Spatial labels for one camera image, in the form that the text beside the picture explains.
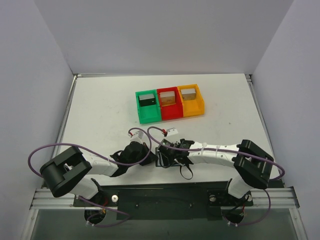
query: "white enclosure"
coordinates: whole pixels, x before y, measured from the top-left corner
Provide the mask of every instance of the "white enclosure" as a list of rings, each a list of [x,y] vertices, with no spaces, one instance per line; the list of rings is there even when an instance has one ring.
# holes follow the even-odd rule
[[[27,157],[56,141],[73,74],[238,73],[253,74],[275,158],[318,239],[319,12],[317,0],[3,0],[2,238],[21,237],[41,184]]]

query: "small block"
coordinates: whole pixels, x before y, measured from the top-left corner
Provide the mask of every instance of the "small block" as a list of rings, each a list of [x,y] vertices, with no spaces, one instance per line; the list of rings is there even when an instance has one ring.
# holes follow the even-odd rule
[[[175,91],[160,92],[160,100],[162,106],[173,105],[176,103]]]
[[[196,90],[194,88],[181,89],[181,95],[183,100],[195,100],[196,99]]]
[[[150,94],[145,94],[145,95],[140,95],[139,96],[139,100],[149,100],[149,99],[154,99],[155,95],[153,95],[152,93]]]

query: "orange bin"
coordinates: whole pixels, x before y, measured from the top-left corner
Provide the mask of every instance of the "orange bin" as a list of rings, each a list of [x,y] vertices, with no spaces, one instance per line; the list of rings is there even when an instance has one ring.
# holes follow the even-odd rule
[[[197,84],[178,86],[178,91],[182,100],[183,117],[191,117],[205,114],[205,101],[201,96]],[[195,99],[184,100],[181,94],[183,89],[195,89]]]

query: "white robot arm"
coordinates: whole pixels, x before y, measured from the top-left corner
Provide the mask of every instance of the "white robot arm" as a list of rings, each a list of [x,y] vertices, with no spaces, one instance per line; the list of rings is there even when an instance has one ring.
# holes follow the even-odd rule
[[[143,132],[136,132],[131,136],[131,143],[123,151],[118,151],[111,157],[122,164],[138,162],[147,155],[149,150],[145,144],[146,138]],[[205,149],[248,152],[273,161],[270,155],[249,140],[243,140],[238,145],[208,145],[179,139],[179,133],[175,128],[167,130],[165,138],[156,151],[180,165],[216,164],[235,168],[238,175],[229,182],[227,192],[237,199],[241,199],[252,188],[267,188],[272,168],[270,164],[254,161],[236,153]],[[140,164],[149,164],[155,159],[157,156],[151,153],[148,159]],[[40,173],[54,197],[72,193],[91,199],[99,189],[97,183],[87,175],[117,177],[126,173],[128,168],[129,166],[116,164],[95,155],[82,154],[77,147],[72,146],[44,164]]]

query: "purple cable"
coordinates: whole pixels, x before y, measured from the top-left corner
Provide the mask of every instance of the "purple cable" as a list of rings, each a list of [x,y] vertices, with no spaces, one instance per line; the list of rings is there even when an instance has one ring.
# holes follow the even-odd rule
[[[268,207],[268,210],[265,212],[265,214],[264,214],[262,217],[260,217],[260,218],[257,219],[257,220],[251,221],[251,222],[244,222],[244,223],[239,223],[239,224],[235,224],[235,223],[233,223],[233,222],[230,222],[225,216],[223,216],[223,218],[224,218],[225,220],[227,220],[228,222],[230,222],[231,225],[237,226],[237,227],[248,226],[248,225],[257,224],[257,223],[261,222],[263,219],[266,218],[266,216],[268,216],[268,214],[270,213],[270,210],[271,210],[271,198],[270,198],[270,195],[269,195],[269,193],[268,193],[265,189],[263,189],[263,191],[264,191],[264,192],[266,193],[266,195],[268,196],[269,207]]]
[[[86,203],[88,203],[88,204],[90,204],[90,205],[96,206],[96,207],[98,207],[98,208],[106,209],[106,210],[109,210],[109,211],[111,211],[111,212],[115,212],[115,213],[117,213],[117,214],[122,214],[122,215],[128,216],[127,218],[125,218],[125,219],[123,219],[123,220],[121,220],[121,221],[118,221],[118,222],[115,222],[115,223],[111,223],[111,224],[107,224],[107,225],[94,224],[94,225],[93,225],[94,227],[97,227],[97,228],[109,228],[109,227],[117,226],[117,225],[119,225],[119,224],[122,224],[122,223],[128,221],[128,220],[130,219],[130,217],[131,217],[131,216],[130,216],[128,213],[126,213],[126,212],[119,211],[119,210],[116,210],[116,209],[112,209],[112,208],[109,208],[109,207],[106,207],[106,206],[102,206],[102,205],[96,204],[96,203],[94,203],[94,202],[92,202],[92,201],[89,201],[89,200],[85,199],[85,198],[82,197],[82,196],[79,196],[79,199],[82,200],[82,201],[84,201],[84,202],[86,202]],[[99,213],[96,213],[96,214],[93,214],[93,215],[89,216],[89,217],[87,218],[87,221],[89,221],[93,216],[95,216],[95,215],[97,215],[97,214],[99,214]]]
[[[157,144],[161,145],[161,146],[164,146],[165,148],[167,149],[173,149],[173,150],[178,150],[178,151],[182,151],[182,152],[195,152],[195,151],[201,151],[202,149],[201,148],[195,148],[195,149],[181,149],[181,148],[177,148],[177,147],[173,147],[173,146],[167,146],[167,145],[164,145],[162,144],[161,142],[159,142],[158,140],[156,140],[153,136],[151,136],[150,134],[150,129],[156,129],[156,130],[159,130],[161,132],[163,132],[163,130],[159,127],[156,127],[156,126],[150,126],[146,132],[147,132],[147,135],[149,136],[150,139],[152,139],[154,142],[156,142]],[[274,165],[276,166],[278,169],[281,170],[281,173],[279,176],[275,177],[275,178],[272,178],[270,180],[278,180],[280,178],[282,178],[286,171],[285,169],[280,166],[279,164],[277,164],[276,162],[274,161],[271,161],[269,159],[266,159],[266,158],[262,158],[262,157],[259,157],[259,156],[255,156],[255,155],[252,155],[252,154],[249,154],[249,153],[246,153],[246,152],[242,152],[242,151],[235,151],[235,150],[229,150],[229,149],[217,149],[217,148],[210,148],[210,147],[205,147],[203,150],[205,151],[214,151],[214,152],[223,152],[223,153],[232,153],[232,154],[240,154],[240,155],[243,155],[243,156],[246,156],[246,157],[250,157],[250,158],[253,158],[253,159],[257,159],[259,161],[262,161],[262,162],[266,162],[266,163],[269,163],[271,165]]]
[[[45,148],[49,148],[49,147],[55,147],[55,146],[78,147],[79,149],[83,149],[83,150],[85,150],[85,151],[87,151],[87,152],[89,152],[89,153],[92,153],[92,154],[94,154],[94,155],[96,155],[96,156],[98,156],[98,157],[100,157],[100,158],[102,158],[102,159],[104,159],[104,160],[107,160],[107,161],[109,161],[109,162],[111,162],[111,163],[114,163],[114,164],[117,164],[117,165],[122,165],[122,166],[134,166],[134,165],[140,164],[140,163],[142,163],[142,162],[149,156],[149,154],[150,154],[150,152],[151,152],[152,142],[151,142],[151,139],[150,139],[149,135],[147,134],[147,132],[146,132],[145,130],[143,130],[143,129],[141,129],[141,128],[138,128],[138,127],[133,127],[133,128],[130,128],[130,129],[129,129],[128,133],[130,133],[131,130],[139,130],[139,131],[142,131],[142,132],[148,137],[148,139],[149,139],[149,151],[147,152],[147,154],[145,155],[145,157],[144,157],[143,159],[141,159],[140,161],[138,161],[138,162],[135,162],[135,163],[121,163],[121,162],[117,162],[117,161],[111,160],[111,159],[109,159],[109,158],[107,158],[107,157],[105,157],[105,156],[103,156],[103,155],[101,155],[101,154],[99,154],[99,153],[97,153],[97,152],[95,152],[95,151],[92,151],[92,150],[90,150],[89,148],[86,148],[86,147],[81,146],[81,145],[78,145],[78,144],[73,144],[73,143],[51,143],[51,144],[43,145],[43,146],[38,147],[37,149],[33,150],[33,151],[30,153],[29,157],[28,157],[28,166],[29,166],[29,168],[31,169],[32,172],[34,172],[36,175],[38,175],[39,177],[42,178],[41,174],[40,174],[39,172],[37,172],[37,171],[32,167],[32,165],[31,165],[31,157],[32,157],[36,152],[38,152],[38,151],[41,150],[41,149],[45,149]]]

